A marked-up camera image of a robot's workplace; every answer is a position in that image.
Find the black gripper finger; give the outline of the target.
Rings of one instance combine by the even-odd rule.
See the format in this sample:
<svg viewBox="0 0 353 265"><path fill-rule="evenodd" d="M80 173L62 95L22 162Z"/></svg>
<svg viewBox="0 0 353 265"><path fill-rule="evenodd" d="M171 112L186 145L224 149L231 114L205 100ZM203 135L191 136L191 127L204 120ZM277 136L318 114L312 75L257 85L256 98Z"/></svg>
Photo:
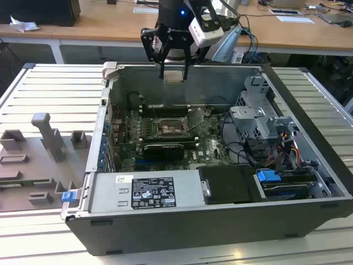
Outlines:
<svg viewBox="0 0 353 265"><path fill-rule="evenodd" d="M162 46L159 52L155 52L153 48L153 41L155 38L162 42ZM159 78L163 80L164 62L172 48L172 36L171 33L168 32L168 27L158 26L154 29L143 28L141 30L141 41L148 60L160 65Z"/></svg>
<svg viewBox="0 0 353 265"><path fill-rule="evenodd" d="M191 46L194 44L194 41L188 41L187 44L184 45L184 55L185 55L185 67L183 80L186 80L188 77L189 66L194 64L200 64L204 61L206 54L208 53L210 46L199 48L197 46L196 53L191 55Z"/></svg>

